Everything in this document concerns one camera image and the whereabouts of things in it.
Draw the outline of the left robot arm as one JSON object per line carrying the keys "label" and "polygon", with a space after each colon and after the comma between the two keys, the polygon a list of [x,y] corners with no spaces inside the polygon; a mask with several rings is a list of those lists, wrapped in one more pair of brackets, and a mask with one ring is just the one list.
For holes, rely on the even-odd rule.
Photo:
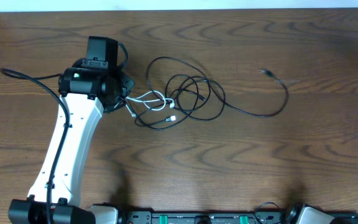
{"label": "left robot arm", "polygon": [[134,86],[117,61],[122,43],[91,36],[86,57],[67,68],[58,93],[58,117],[42,168],[25,200],[12,200],[12,223],[121,223],[119,210],[106,203],[80,208],[81,183],[90,143],[103,114],[121,109]]}

